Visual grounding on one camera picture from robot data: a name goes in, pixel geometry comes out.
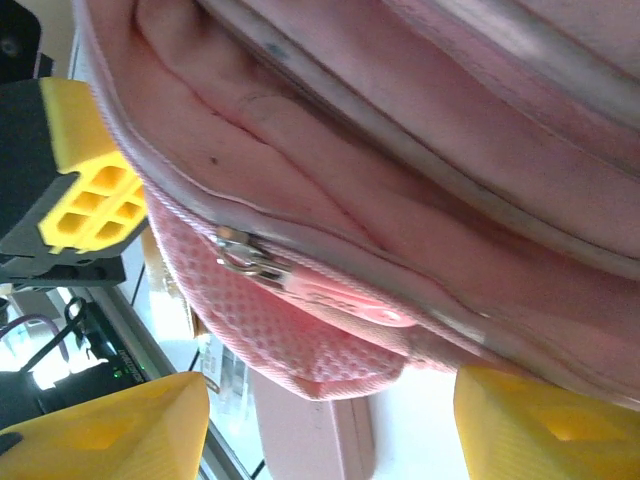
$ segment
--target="pink bag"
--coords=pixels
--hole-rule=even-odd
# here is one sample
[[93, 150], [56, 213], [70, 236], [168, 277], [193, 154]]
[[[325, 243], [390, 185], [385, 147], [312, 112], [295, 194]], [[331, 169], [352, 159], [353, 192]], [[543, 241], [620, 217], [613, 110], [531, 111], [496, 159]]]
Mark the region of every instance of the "pink bag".
[[486, 363], [640, 409], [640, 2], [78, 0], [178, 284], [307, 398]]

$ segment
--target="yellow plastic part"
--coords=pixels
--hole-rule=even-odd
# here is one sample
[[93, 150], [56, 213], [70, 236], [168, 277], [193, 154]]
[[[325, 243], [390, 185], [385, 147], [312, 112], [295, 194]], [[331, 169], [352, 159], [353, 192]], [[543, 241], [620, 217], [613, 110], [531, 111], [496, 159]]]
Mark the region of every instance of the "yellow plastic part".
[[125, 240], [147, 214], [142, 182], [111, 138], [89, 86], [40, 80], [58, 171], [78, 172], [72, 187], [38, 224], [51, 253], [99, 251]]
[[13, 425], [2, 480], [193, 480], [209, 426], [204, 377], [187, 372]]
[[472, 480], [638, 480], [640, 413], [464, 368], [455, 417]]

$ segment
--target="pink fabric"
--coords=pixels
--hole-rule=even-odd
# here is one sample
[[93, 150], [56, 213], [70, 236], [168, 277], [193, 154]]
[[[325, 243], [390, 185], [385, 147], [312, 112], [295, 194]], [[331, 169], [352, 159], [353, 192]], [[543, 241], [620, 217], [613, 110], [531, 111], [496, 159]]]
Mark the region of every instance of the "pink fabric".
[[[264, 8], [488, 187], [638, 253], [637, 183], [510, 108], [381, 4], [347, 17], [358, 1]], [[194, 2], [78, 0], [77, 14], [96, 96], [147, 184], [161, 250], [200, 317], [250, 365], [301, 395], [343, 398], [383, 388], [406, 364], [511, 360], [637, 408], [638, 282], [511, 233], [375, 150]], [[344, 272], [406, 308], [416, 326], [387, 331], [279, 298], [216, 263], [212, 224]]]

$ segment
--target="metal zipper slider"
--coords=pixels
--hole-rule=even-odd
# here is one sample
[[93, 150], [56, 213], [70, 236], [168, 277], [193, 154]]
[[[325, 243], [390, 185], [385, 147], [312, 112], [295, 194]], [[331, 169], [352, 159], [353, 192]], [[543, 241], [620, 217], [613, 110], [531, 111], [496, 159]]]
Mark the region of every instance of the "metal zipper slider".
[[282, 288], [291, 268], [271, 259], [268, 252], [251, 242], [251, 235], [230, 227], [216, 228], [218, 263], [225, 268], [268, 286]]

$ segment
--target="black cable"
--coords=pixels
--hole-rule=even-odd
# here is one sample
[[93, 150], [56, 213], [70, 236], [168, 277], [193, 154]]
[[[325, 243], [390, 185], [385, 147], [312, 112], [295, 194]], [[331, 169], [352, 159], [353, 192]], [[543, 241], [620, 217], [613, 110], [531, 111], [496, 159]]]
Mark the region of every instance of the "black cable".
[[196, 362], [200, 358], [200, 350], [196, 350], [196, 354], [193, 356], [193, 360], [191, 360], [191, 365], [189, 365], [189, 371], [193, 371], [193, 367], [196, 366]]
[[253, 471], [253, 473], [251, 474], [251, 480], [256, 480], [256, 478], [258, 478], [258, 475], [260, 475], [260, 473], [262, 472], [262, 470], [264, 470], [266, 463], [264, 463], [264, 460], [262, 460], [258, 466], [256, 467], [256, 469]]
[[[75, 304], [79, 304], [78, 313], [75, 317], [71, 318], [71, 307]], [[56, 348], [61, 341], [64, 340], [64, 337], [66, 337], [74, 329], [74, 327], [84, 319], [86, 306], [87, 302], [84, 298], [73, 297], [71, 300], [69, 300], [69, 303], [67, 303], [67, 305], [64, 307], [64, 318], [67, 321], [67, 325], [62, 330], [60, 330], [60, 333], [53, 337], [49, 341], [49, 343], [42, 347], [38, 351], [38, 353], [36, 353], [27, 361], [27, 363], [20, 369], [20, 373], [27, 373], [29, 370], [35, 367], [36, 364], [40, 360], [42, 360], [51, 350]]]
[[136, 302], [136, 298], [138, 298], [138, 290], [140, 290], [140, 284], [142, 283], [142, 276], [144, 275], [144, 270], [145, 270], [146, 265], [142, 265], [142, 268], [140, 269], [140, 275], [138, 275], [138, 281], [136, 282], [136, 288], [133, 289], [133, 295], [131, 296], [131, 306], [133, 307], [133, 305]]

